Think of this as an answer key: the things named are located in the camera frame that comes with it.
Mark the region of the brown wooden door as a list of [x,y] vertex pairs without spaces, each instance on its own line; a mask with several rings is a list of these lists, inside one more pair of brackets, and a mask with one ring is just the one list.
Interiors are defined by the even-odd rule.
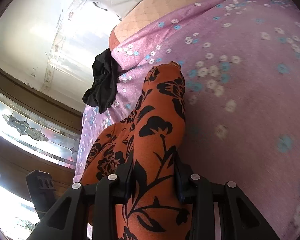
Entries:
[[[81,112],[30,88],[2,69],[0,69],[0,92],[39,117],[72,132],[82,131]],[[33,170],[51,174],[57,196],[61,196],[66,191],[74,177],[73,169],[44,160],[0,136],[0,185],[19,197],[29,200],[26,175]]]

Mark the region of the black crumpled garment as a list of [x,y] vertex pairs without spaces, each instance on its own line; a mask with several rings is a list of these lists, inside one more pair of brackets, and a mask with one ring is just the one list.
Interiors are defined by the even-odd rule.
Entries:
[[115,101],[119,66],[109,48],[97,55],[93,62],[93,84],[84,93],[82,100],[88,106],[98,107],[100,114]]

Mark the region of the leaded glass door panel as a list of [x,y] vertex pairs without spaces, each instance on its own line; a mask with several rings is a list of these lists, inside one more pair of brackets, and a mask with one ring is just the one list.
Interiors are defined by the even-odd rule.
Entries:
[[52,163],[75,169],[80,135],[25,109],[0,93],[0,136]]

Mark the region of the purple floral bed sheet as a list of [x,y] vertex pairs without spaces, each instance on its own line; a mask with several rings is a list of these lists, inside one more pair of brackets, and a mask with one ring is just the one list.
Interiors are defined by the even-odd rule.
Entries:
[[291,1],[195,2],[111,55],[116,99],[82,135],[81,178],[98,136],[135,108],[148,72],[175,62],[185,81],[181,161],[212,183],[235,182],[278,239],[300,237],[300,11]]

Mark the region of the orange black floral garment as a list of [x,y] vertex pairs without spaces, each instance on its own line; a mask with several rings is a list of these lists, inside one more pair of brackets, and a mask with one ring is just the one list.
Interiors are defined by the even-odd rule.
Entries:
[[94,142],[81,178],[94,184],[133,157],[136,181],[130,200],[116,207],[119,239],[185,239],[191,207],[177,200],[173,158],[185,134],[185,81],[179,64],[153,67],[129,116]]

